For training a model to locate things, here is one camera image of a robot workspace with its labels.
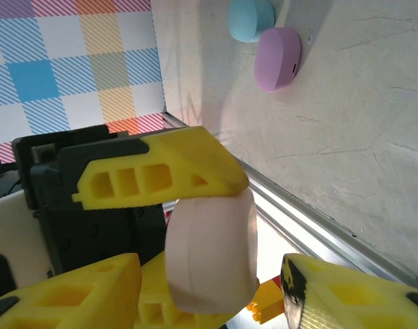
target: yellow 3d-printed part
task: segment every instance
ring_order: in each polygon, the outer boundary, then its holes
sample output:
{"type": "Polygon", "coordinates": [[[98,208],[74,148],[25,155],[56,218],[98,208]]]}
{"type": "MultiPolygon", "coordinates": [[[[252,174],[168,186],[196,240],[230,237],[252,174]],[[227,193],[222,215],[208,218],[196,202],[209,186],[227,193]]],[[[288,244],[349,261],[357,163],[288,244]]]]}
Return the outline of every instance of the yellow 3d-printed part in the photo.
{"type": "Polygon", "coordinates": [[[137,254],[123,254],[3,296],[20,301],[0,329],[131,329],[140,293],[137,254]]]}
{"type": "Polygon", "coordinates": [[[274,279],[262,283],[247,305],[247,310],[253,313],[253,318],[259,324],[281,315],[284,312],[284,294],[274,279]]]}
{"type": "Polygon", "coordinates": [[[142,287],[134,329],[217,329],[233,316],[234,314],[202,315],[180,312],[169,295],[164,253],[142,266],[142,287]]]}
{"type": "Polygon", "coordinates": [[[140,138],[146,154],[94,160],[78,181],[84,209],[126,208],[173,199],[230,196],[248,187],[235,158],[203,127],[140,138]]]}
{"type": "Polygon", "coordinates": [[[418,329],[418,289],[299,254],[281,277],[290,329],[418,329]]]}

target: metal rail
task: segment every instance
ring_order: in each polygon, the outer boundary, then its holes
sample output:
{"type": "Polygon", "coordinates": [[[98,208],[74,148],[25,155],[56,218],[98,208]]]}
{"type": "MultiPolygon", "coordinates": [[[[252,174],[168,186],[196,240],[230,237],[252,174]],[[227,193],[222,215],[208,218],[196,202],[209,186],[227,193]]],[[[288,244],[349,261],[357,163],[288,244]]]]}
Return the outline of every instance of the metal rail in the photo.
{"type": "MultiPolygon", "coordinates": [[[[187,125],[165,112],[170,127],[187,125]]],[[[322,212],[238,160],[249,176],[258,215],[303,253],[418,288],[415,274],[322,212]]]]}

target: plaid fabric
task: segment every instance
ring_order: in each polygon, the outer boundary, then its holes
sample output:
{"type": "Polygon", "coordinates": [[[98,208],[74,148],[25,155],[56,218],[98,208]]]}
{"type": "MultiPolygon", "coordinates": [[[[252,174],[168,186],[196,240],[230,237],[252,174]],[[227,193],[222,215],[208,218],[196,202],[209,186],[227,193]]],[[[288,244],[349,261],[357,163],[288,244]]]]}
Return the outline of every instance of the plaid fabric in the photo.
{"type": "Polygon", "coordinates": [[[10,142],[107,123],[163,128],[150,0],[0,0],[0,160],[10,142]]]}

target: pink object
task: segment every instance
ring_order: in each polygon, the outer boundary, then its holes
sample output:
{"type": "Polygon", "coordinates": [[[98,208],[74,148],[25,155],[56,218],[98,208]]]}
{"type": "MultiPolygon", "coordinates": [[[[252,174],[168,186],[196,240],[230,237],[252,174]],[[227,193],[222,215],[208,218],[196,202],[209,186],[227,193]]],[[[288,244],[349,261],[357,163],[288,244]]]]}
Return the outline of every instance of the pink object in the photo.
{"type": "Polygon", "coordinates": [[[259,287],[256,207],[250,188],[232,197],[180,199],[168,224],[169,293],[183,312],[237,313],[259,287]]]}
{"type": "Polygon", "coordinates": [[[265,93],[286,86],[296,76],[301,51],[300,38],[290,27],[274,27],[259,39],[255,59],[255,80],[265,93]]]}

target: rectangular hole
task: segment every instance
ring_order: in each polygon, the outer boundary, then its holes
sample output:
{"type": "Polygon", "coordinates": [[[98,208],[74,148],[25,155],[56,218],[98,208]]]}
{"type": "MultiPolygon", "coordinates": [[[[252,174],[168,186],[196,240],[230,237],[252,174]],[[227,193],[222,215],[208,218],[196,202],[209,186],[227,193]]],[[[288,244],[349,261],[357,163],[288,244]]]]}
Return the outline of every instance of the rectangular hole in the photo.
{"type": "Polygon", "coordinates": [[[95,199],[110,199],[114,197],[109,173],[97,173],[94,175],[90,181],[90,189],[95,199]]]}
{"type": "Polygon", "coordinates": [[[167,164],[153,164],[143,167],[145,186],[148,193],[155,193],[173,187],[171,170],[167,164]]]}
{"type": "Polygon", "coordinates": [[[93,285],[62,285],[46,296],[44,296],[36,305],[42,307],[50,306],[79,306],[92,292],[93,285]]]}
{"type": "Polygon", "coordinates": [[[123,197],[133,197],[139,194],[136,174],[133,168],[120,169],[116,172],[119,190],[123,197]]]}
{"type": "Polygon", "coordinates": [[[145,320],[152,326],[163,326],[162,305],[160,303],[146,303],[143,305],[145,320]]]}
{"type": "Polygon", "coordinates": [[[56,329],[61,319],[15,319],[8,326],[11,329],[56,329]]]}
{"type": "Polygon", "coordinates": [[[183,328],[194,328],[196,325],[195,315],[192,313],[181,312],[177,318],[176,324],[183,328]]]}
{"type": "Polygon", "coordinates": [[[194,188],[207,186],[208,182],[201,176],[195,175],[194,173],[190,176],[190,185],[194,188]]]}

